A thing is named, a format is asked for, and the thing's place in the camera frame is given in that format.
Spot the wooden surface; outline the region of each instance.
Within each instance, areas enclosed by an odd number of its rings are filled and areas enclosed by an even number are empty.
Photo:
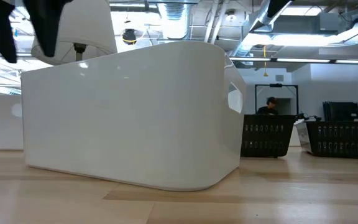
[[[358,160],[248,158],[218,185],[166,192],[26,167],[0,151],[0,223],[358,223]]]

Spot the man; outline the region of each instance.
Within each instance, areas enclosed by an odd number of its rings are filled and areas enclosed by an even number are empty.
[[[274,97],[269,97],[266,102],[267,106],[259,108],[257,115],[278,115],[277,110],[274,107],[277,104],[277,100]]]

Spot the ceiling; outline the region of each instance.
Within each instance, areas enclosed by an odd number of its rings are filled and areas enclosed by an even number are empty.
[[[233,50],[240,42],[242,36],[242,25],[247,14],[257,11],[262,0],[231,0],[227,5],[228,9],[233,9],[236,16],[231,21],[223,20],[221,28],[218,32],[218,39],[215,44],[220,46],[225,51]],[[194,4],[191,8],[190,17],[190,33],[188,39],[195,41],[203,41],[207,29],[208,20],[211,15],[212,0],[201,0],[198,4]],[[333,8],[332,13],[337,13],[338,9],[347,9],[349,11],[358,9],[358,1],[355,0],[296,0],[287,9],[287,14],[298,15],[317,15],[322,9]],[[162,33],[162,20],[159,14],[145,13],[145,12],[112,12],[112,23],[114,33],[116,35],[116,43],[118,52],[127,50],[148,47],[155,44],[162,44],[166,42]],[[21,72],[34,70],[39,68],[49,67],[39,60],[32,58],[29,53],[31,51],[32,41],[34,39],[34,30],[29,22],[29,15],[23,7],[17,7],[11,16],[11,25],[14,28],[13,34],[16,40],[17,51],[22,53],[19,55],[18,63],[7,63],[0,57],[0,85],[17,85],[20,86]],[[125,29],[135,29],[138,37],[142,37],[135,45],[126,45],[121,38]],[[251,53],[256,57],[312,57],[314,55],[321,55],[324,47],[283,47],[276,45],[266,46],[266,51],[263,48],[253,47]],[[337,54],[343,58],[358,57],[357,54],[344,54],[344,51]],[[350,46],[348,51],[358,52],[358,46]],[[254,63],[253,67],[258,69],[263,67],[264,63]],[[268,67],[284,67],[294,69],[299,65],[288,63],[270,63]],[[20,93],[20,87],[0,88],[0,93]]]

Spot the lamp shade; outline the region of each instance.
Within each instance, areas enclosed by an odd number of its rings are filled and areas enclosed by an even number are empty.
[[[74,43],[85,44],[82,59],[117,53],[107,0],[75,0],[63,8],[54,57],[46,57],[37,38],[31,54],[51,65],[76,61]]]

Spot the black basket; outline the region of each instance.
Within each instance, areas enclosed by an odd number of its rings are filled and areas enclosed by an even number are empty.
[[[306,122],[310,148],[315,156],[358,159],[358,122]]]
[[[285,156],[295,120],[293,115],[245,115],[241,156]]]

